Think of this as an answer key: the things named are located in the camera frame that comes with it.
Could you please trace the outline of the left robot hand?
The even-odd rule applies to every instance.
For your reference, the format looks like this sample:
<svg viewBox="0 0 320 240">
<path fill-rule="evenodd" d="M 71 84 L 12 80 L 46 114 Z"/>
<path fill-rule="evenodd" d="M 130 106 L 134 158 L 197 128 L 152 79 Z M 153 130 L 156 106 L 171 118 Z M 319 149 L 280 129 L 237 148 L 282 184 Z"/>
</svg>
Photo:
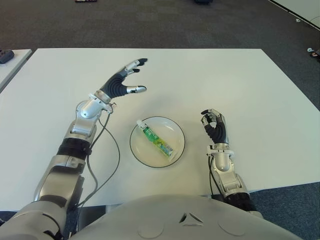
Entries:
<svg viewBox="0 0 320 240">
<path fill-rule="evenodd" d="M 147 58 L 140 58 L 128 63 L 118 72 L 112 75 L 107 82 L 100 88 L 100 90 L 106 94 L 110 99 L 122 97 L 128 94 L 142 93 L 147 90 L 143 85 L 126 86 L 123 81 L 128 75 L 138 73 L 140 69 L 138 67 L 143 66 L 148 61 Z"/>
</svg>

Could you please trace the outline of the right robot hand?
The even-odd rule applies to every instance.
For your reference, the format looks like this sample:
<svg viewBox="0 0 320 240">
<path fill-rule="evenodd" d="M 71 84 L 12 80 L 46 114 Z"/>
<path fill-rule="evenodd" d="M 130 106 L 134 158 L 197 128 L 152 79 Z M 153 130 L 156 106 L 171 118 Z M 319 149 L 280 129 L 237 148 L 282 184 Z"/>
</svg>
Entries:
<svg viewBox="0 0 320 240">
<path fill-rule="evenodd" d="M 201 115 L 204 130 L 214 144 L 229 144 L 225 117 L 213 108 L 203 110 Z"/>
</svg>

